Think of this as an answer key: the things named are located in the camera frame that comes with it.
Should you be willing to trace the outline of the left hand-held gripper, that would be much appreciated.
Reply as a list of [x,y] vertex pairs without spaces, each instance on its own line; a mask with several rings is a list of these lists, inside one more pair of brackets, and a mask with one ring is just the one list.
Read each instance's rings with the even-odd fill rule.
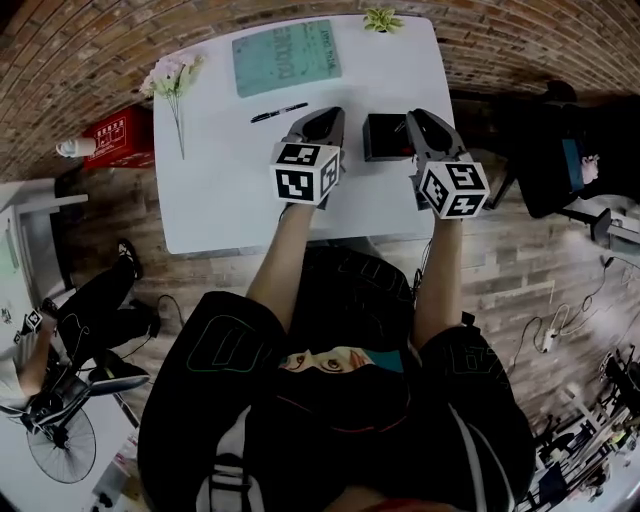
[[273,147],[270,173],[275,196],[286,203],[321,207],[339,183],[345,111],[338,107],[311,112],[293,123]]

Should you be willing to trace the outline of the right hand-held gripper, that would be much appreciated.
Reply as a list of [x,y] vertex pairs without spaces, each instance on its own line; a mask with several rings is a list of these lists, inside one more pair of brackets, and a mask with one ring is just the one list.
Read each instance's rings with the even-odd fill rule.
[[424,110],[407,113],[405,127],[414,151],[416,172],[410,176],[417,208],[441,220],[478,215],[489,196],[481,163],[473,160],[449,123]]

